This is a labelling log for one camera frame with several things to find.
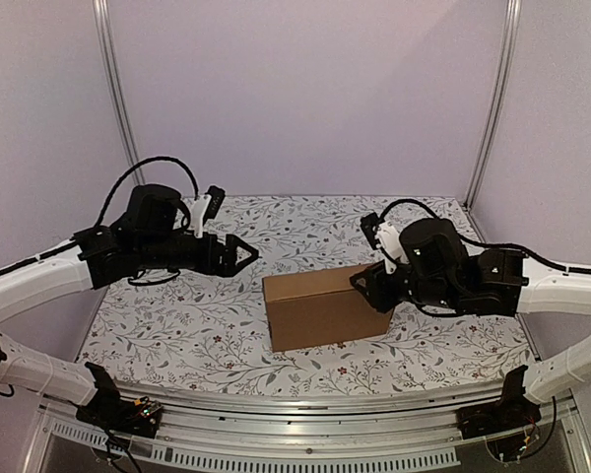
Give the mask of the brown cardboard box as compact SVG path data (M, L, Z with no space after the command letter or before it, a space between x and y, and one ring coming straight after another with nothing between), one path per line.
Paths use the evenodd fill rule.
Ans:
M273 352L384 335L392 311L381 313L353 288L363 265L274 275L262 280Z

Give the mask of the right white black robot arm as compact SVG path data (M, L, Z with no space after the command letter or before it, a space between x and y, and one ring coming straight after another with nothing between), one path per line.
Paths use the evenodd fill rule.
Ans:
M555 263L515 244L487 244L469 254L453 223L425 218L403 230L375 213L361 231L382 261L351 277L351 285L376 311L402 303L438 307L444 316L561 312L591 316L591 266ZM528 411L527 400L547 402L591 380L591 334L558 354L511 372L515 386L490 409L490 421L511 429Z

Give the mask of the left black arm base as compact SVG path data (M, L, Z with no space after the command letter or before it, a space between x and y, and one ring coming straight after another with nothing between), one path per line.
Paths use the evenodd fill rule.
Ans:
M86 362L85 367L94 377L96 392L88 404L77 407L76 419L104 431L154 439L160 426L163 405L148 396L124 400L103 367L90 362Z

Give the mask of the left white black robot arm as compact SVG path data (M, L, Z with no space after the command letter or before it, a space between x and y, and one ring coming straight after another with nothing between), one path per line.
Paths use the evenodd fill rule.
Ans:
M149 270L172 277L189 270L231 278L259 257L238 236L205 231L225 199L208 192L186 205L178 191L160 184L135 187L125 212L111 225L96 223L68 240L0 269L0 324L68 295L106 288L127 279L139 283ZM105 427L126 420L126 406L106 370L92 363L67 363L0 333L0 384L88 406Z

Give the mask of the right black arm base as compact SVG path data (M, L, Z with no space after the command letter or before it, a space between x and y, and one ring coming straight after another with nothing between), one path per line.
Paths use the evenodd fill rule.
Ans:
M541 420L540 405L528 400L523 385L527 366L509 372L496 401L462 407L455 412L463 439L473 439L526 427Z

